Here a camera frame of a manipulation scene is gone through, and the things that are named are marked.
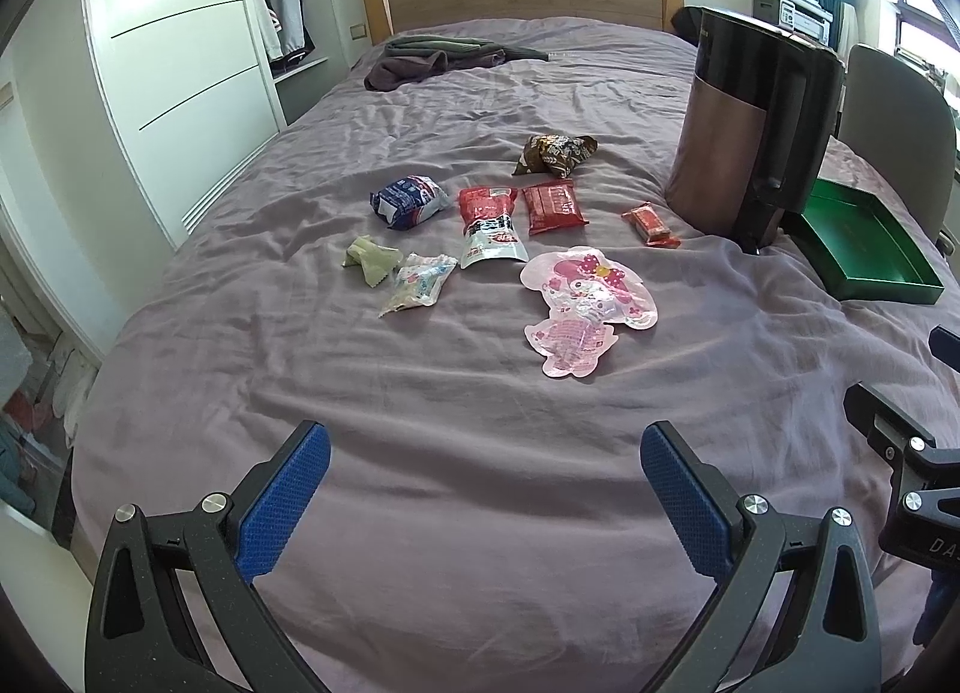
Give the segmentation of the purple bed sheet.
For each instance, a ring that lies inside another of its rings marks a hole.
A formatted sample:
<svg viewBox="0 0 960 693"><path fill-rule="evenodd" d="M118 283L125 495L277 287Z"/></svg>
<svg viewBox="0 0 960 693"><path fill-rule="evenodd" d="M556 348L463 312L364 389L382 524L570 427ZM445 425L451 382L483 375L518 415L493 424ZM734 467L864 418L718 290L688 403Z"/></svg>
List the purple bed sheet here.
<svg viewBox="0 0 960 693"><path fill-rule="evenodd" d="M76 521L101 545L125 503L192 508L316 420L331 472L259 587L327 685L635 691L711 592L641 473L641 431L669 420L737 490L807 516L844 506L873 542L889 473L844 391L872 384L957 445L958 379L928 347L957 326L957 283L931 306L839 301L788 238L749 256L677 223L677 248L649 248L625 212L661 202L693 46L583 19L462 35L535 58L388 94L353 72L213 205L99 371ZM529 253L594 246L659 310L583 379L545 376L524 331L547 308L514 262L392 314L386 287L343 266L363 235L459 253L455 209L394 232L368 197L405 175L449 193L508 183L540 133L599 149L573 176L586 226L528 236Z"/></svg>

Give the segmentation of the grey printer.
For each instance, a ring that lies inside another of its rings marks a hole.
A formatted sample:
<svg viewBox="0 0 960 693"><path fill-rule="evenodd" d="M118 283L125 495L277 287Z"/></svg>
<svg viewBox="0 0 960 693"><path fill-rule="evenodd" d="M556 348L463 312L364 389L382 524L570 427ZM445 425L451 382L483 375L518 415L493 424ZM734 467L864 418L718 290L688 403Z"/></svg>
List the grey printer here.
<svg viewBox="0 0 960 693"><path fill-rule="evenodd" d="M816 0L752 0L752 16L814 43L830 43L833 14Z"/></svg>

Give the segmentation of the blue white snack bag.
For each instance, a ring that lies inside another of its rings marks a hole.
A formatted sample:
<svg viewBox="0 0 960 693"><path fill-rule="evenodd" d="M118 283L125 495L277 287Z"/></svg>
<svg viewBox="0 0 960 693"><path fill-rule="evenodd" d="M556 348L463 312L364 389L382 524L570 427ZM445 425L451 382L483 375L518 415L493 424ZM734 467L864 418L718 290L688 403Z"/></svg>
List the blue white snack bag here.
<svg viewBox="0 0 960 693"><path fill-rule="evenodd" d="M410 230L451 205L448 193L429 176L398 178L370 194L373 212L393 230Z"/></svg>

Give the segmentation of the pastel candy packet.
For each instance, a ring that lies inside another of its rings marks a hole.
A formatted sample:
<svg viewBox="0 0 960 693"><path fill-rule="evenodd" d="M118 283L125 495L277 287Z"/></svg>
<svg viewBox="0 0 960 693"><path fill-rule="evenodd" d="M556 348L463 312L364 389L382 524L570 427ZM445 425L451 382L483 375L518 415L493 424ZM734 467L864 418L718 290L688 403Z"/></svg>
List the pastel candy packet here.
<svg viewBox="0 0 960 693"><path fill-rule="evenodd" d="M422 256L410 253L398 267L391 296L382 305L379 316L436 305L444 283L457 266L459 261L448 254Z"/></svg>

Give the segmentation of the pink cartoon character pouch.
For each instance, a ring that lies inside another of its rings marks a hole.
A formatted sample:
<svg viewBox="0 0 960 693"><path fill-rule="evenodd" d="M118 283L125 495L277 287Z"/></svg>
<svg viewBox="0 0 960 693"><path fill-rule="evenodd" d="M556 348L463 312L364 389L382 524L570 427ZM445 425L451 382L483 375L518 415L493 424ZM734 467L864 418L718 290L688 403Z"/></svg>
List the pink cartoon character pouch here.
<svg viewBox="0 0 960 693"><path fill-rule="evenodd" d="M524 328L548 378L586 378L619 342L619 326L647 331L659 321L656 301L640 276L590 246L539 254L519 280L548 308L544 321Z"/></svg>

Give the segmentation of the crumpled dark clothes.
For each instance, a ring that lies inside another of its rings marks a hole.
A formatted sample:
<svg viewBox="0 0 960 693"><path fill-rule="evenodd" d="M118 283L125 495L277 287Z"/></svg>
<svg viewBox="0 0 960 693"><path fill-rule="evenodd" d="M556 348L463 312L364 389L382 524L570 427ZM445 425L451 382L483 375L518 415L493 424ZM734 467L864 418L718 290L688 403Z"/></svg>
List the crumpled dark clothes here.
<svg viewBox="0 0 960 693"><path fill-rule="evenodd" d="M448 72L491 69L512 61L550 61L540 49L477 38L409 35L394 37L364 78L370 92L393 92Z"/></svg>

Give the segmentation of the small orange-red snack bar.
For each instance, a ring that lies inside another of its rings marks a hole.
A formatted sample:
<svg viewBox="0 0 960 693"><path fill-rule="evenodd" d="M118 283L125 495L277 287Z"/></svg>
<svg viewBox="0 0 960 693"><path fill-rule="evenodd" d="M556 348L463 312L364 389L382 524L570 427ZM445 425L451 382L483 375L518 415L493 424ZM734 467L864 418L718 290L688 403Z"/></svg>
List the small orange-red snack bar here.
<svg viewBox="0 0 960 693"><path fill-rule="evenodd" d="M622 218L640 235L646 246L678 248L682 244L649 202L643 202L624 211Z"/></svg>

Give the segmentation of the white wardrobe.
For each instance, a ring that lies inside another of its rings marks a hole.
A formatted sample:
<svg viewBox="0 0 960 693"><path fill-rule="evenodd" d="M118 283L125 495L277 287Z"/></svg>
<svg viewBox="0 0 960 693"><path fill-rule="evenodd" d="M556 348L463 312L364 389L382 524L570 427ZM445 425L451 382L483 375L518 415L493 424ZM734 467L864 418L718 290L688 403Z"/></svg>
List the white wardrobe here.
<svg viewBox="0 0 960 693"><path fill-rule="evenodd" d="M133 181L171 246L293 116L264 0L82 0L94 74Z"/></svg>

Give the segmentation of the red snack packet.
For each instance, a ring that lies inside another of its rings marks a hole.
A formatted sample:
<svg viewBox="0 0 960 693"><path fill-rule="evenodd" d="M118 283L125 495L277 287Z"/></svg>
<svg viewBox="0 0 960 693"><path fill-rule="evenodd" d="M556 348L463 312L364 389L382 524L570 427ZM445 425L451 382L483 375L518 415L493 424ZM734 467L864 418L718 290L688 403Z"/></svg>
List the red snack packet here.
<svg viewBox="0 0 960 693"><path fill-rule="evenodd" d="M523 196L530 236L587 225L571 181L557 179L527 186L523 189Z"/></svg>

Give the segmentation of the green tray box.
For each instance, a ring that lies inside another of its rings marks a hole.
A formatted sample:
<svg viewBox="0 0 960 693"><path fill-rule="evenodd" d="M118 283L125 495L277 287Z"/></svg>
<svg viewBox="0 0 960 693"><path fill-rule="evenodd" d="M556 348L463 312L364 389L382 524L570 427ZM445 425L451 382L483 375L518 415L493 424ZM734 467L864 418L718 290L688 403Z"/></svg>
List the green tray box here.
<svg viewBox="0 0 960 693"><path fill-rule="evenodd" d="M944 291L918 244L875 194L817 179L789 235L835 300L934 305Z"/></svg>

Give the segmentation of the grey chair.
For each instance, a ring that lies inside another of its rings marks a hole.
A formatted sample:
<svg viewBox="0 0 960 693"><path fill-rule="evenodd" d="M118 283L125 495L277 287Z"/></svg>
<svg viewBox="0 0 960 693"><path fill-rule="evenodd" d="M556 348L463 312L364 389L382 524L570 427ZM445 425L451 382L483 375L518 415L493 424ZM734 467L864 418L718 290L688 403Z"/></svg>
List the grey chair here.
<svg viewBox="0 0 960 693"><path fill-rule="evenodd" d="M884 177L921 230L937 241L955 172L955 126L939 88L895 56L855 44L838 138Z"/></svg>

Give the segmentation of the black backpack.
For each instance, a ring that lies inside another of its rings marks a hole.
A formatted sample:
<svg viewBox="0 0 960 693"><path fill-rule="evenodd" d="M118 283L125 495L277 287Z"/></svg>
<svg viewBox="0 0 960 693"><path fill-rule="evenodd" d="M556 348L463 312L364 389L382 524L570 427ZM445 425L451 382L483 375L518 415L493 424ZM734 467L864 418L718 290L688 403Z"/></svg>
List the black backpack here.
<svg viewBox="0 0 960 693"><path fill-rule="evenodd" d="M670 19L670 27L672 27L672 32L681 40L697 46L702 20L703 9L699 5L684 5L675 10L672 19Z"/></svg>

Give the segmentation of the brown chocolate snack bag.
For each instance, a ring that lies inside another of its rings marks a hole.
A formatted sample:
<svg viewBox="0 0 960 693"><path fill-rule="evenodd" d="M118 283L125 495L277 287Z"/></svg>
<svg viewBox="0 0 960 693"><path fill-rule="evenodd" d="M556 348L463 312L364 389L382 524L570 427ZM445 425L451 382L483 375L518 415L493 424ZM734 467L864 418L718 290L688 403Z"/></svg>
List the brown chocolate snack bag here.
<svg viewBox="0 0 960 693"><path fill-rule="evenodd" d="M568 179L576 166L597 152L597 140L592 136L565 136L540 134L532 136L524 145L514 166L514 176L550 175Z"/></svg>

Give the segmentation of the green small snack packet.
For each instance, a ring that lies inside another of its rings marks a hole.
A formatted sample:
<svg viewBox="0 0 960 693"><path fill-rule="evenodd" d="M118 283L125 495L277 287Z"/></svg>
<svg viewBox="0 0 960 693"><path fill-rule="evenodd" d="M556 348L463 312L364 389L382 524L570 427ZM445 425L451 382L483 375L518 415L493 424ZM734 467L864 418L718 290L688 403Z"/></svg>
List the green small snack packet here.
<svg viewBox="0 0 960 693"><path fill-rule="evenodd" d="M359 267L364 283L375 289L404 262L404 253L374 243L368 235L353 239L342 261L343 267Z"/></svg>

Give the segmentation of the black copper electric kettle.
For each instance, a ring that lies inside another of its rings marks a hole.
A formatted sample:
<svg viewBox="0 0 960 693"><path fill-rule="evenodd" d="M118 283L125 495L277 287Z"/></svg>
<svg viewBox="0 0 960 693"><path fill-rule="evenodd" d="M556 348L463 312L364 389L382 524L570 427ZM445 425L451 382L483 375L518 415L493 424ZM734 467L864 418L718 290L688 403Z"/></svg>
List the black copper electric kettle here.
<svg viewBox="0 0 960 693"><path fill-rule="evenodd" d="M729 10L701 12L697 62L665 200L748 254L804 211L838 113L833 49Z"/></svg>

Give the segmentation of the red white snack pouch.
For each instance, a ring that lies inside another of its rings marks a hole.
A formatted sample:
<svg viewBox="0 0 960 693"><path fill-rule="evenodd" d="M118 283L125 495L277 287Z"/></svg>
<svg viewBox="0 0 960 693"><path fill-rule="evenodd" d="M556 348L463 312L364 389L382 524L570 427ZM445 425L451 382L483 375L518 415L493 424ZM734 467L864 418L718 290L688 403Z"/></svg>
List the red white snack pouch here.
<svg viewBox="0 0 960 693"><path fill-rule="evenodd" d="M518 194L511 186L460 189L457 205L466 240L459 259L462 269L482 261L526 262L529 259L512 220Z"/></svg>

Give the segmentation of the hanging clothes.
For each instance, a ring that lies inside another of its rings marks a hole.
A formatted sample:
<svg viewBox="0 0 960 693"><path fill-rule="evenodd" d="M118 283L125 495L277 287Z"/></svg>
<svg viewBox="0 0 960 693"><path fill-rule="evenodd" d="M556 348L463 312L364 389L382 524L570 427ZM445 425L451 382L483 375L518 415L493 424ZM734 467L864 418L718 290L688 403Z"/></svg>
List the hanging clothes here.
<svg viewBox="0 0 960 693"><path fill-rule="evenodd" d="M302 0L256 0L257 23L275 76L295 69L316 49Z"/></svg>

